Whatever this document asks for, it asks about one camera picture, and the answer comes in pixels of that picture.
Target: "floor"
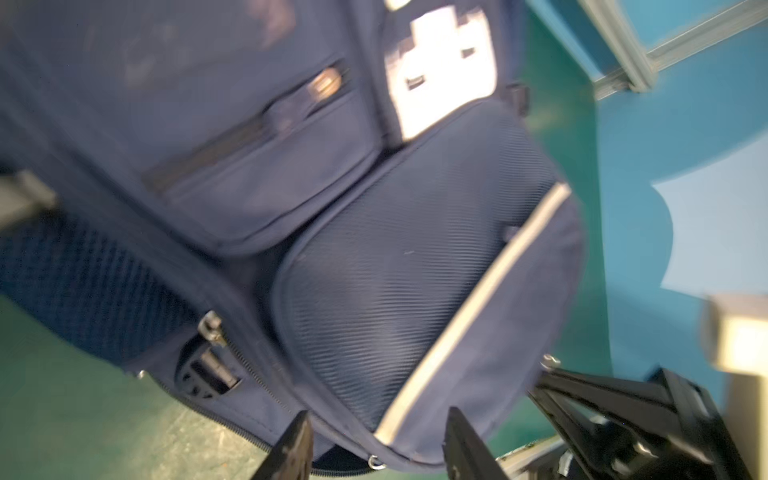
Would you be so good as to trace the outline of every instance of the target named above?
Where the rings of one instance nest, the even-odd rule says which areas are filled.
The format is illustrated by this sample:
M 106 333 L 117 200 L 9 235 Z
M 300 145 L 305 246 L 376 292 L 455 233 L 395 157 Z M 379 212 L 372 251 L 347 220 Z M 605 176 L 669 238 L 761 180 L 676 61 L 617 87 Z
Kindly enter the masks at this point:
M 609 373 L 591 83 L 533 16 L 527 55 L 528 125 L 580 197 L 591 238 L 573 316 L 554 354 L 566 368 Z M 5 478 L 240 479 L 249 478 L 263 459 L 256 447 L 185 409 L 151 380 L 126 376 L 77 351 L 2 297 L 0 322 L 0 464 Z M 500 455 L 551 433 L 525 399 L 490 447 Z M 374 475 L 378 480 L 426 478 L 386 470 Z
M 702 349 L 703 298 L 768 292 L 767 45 L 768 21 L 598 108 L 616 373 L 662 365 L 720 405 L 727 377 Z

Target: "green floor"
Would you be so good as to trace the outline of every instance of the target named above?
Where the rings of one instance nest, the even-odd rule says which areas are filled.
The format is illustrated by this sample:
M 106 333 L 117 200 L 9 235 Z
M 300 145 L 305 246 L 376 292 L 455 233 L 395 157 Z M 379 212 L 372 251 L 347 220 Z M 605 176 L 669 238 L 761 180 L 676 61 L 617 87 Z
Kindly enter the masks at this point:
M 566 368 L 607 373 L 611 361 L 591 84 L 537 18 L 528 26 L 524 77 L 531 86 L 529 127 L 581 198 L 591 238 L 573 318 L 554 353 Z M 249 478 L 263 458 L 250 443 L 177 404 L 151 380 L 126 376 L 80 353 L 3 298 L 0 324 L 3 478 Z M 491 448 L 500 455 L 551 432 L 526 399 Z M 374 475 L 405 480 L 386 470 Z

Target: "wall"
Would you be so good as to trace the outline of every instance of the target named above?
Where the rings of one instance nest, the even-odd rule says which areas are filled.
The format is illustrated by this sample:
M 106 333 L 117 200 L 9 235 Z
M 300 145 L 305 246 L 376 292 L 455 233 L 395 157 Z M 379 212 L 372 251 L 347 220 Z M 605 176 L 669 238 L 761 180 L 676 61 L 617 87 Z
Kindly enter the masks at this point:
M 768 292 L 765 78 L 768 22 L 664 71 L 651 93 L 598 104 L 617 376 L 660 363 L 721 399 L 723 377 L 699 347 L 699 295 Z
M 740 0 L 615 0 L 648 50 Z M 527 0 L 592 81 L 618 67 L 578 0 Z
M 648 48 L 738 3 L 738 0 L 620 0 Z

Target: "metal zipper pull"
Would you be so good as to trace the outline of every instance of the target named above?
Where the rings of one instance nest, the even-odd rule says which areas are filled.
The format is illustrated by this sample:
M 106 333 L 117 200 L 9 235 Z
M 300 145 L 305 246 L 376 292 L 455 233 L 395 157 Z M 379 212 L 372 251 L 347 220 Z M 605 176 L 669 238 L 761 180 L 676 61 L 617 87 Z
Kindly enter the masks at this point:
M 321 102 L 335 95 L 342 82 L 341 73 L 334 67 L 328 67 L 298 90 L 275 101 L 264 112 L 264 118 L 278 138 L 285 138 L 305 121 Z
M 203 315 L 197 324 L 197 331 L 200 336 L 214 345 L 227 346 L 224 333 L 221 331 L 221 317 L 213 310 Z

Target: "reflective strip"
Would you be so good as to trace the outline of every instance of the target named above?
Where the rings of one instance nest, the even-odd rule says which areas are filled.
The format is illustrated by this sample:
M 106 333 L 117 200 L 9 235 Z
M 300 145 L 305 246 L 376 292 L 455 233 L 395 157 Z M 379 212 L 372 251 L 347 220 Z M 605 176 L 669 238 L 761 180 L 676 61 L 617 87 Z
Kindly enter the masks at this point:
M 535 210 L 520 230 L 507 243 L 493 264 L 485 272 L 480 282 L 475 286 L 467 300 L 453 316 L 448 326 L 427 352 L 416 370 L 408 378 L 406 384 L 389 406 L 379 427 L 373 434 L 384 445 L 391 444 L 397 436 L 403 420 L 410 412 L 424 388 L 432 380 L 453 349 L 472 326 L 475 318 L 482 312 L 488 301 L 498 289 L 509 270 L 518 258 L 525 253 L 528 246 L 538 238 L 539 234 L 549 224 L 549 220 L 558 211 L 565 199 L 571 195 L 571 188 L 566 184 L 555 184 L 541 199 Z

